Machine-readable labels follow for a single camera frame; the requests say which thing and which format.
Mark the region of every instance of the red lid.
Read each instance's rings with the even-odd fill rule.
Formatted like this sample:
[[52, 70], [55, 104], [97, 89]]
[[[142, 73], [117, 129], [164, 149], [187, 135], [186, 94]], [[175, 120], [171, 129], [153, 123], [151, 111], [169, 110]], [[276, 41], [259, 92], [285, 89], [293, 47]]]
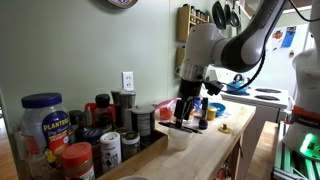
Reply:
[[80, 165], [92, 157], [91, 144], [81, 142], [73, 144], [62, 153], [62, 163], [66, 167]]

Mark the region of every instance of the blue lid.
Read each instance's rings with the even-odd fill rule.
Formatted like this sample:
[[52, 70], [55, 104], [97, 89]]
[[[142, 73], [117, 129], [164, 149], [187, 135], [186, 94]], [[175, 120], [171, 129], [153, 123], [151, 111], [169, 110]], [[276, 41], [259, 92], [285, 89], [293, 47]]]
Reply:
[[89, 143], [94, 143], [100, 140], [103, 132], [100, 129], [89, 129], [83, 134], [83, 140]]
[[41, 93], [23, 97], [21, 102], [24, 108], [37, 109], [59, 104], [62, 97], [60, 93]]

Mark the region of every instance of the white jar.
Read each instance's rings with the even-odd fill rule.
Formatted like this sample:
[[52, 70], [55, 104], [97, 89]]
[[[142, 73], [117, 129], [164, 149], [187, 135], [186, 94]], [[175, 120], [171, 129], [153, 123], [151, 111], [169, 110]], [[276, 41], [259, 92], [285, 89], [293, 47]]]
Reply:
[[21, 131], [28, 146], [28, 164], [33, 179], [63, 178], [61, 153], [69, 146], [68, 114], [59, 93], [42, 93], [21, 100], [25, 112]]

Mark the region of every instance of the blue bowl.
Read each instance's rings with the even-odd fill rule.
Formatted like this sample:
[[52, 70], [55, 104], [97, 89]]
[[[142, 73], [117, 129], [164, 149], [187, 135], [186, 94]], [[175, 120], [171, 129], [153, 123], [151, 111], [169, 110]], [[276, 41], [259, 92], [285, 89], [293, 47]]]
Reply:
[[216, 117], [221, 116], [226, 110], [226, 107], [221, 103], [209, 103], [208, 106], [214, 106], [215, 108], [218, 109], [216, 112]]

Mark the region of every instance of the countertop surface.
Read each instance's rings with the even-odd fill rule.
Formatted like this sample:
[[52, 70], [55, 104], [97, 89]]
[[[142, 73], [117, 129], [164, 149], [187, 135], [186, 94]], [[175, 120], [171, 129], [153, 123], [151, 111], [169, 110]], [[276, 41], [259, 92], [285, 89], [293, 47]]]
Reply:
[[[203, 134], [193, 134], [190, 146], [184, 151], [169, 145], [156, 158], [139, 169], [135, 175], [157, 179], [214, 179], [221, 165], [229, 156], [243, 131], [255, 113], [254, 106], [222, 101], [226, 114], [208, 121]], [[226, 123], [231, 134], [223, 134], [218, 128]], [[156, 129], [167, 133], [168, 128], [156, 122]]]

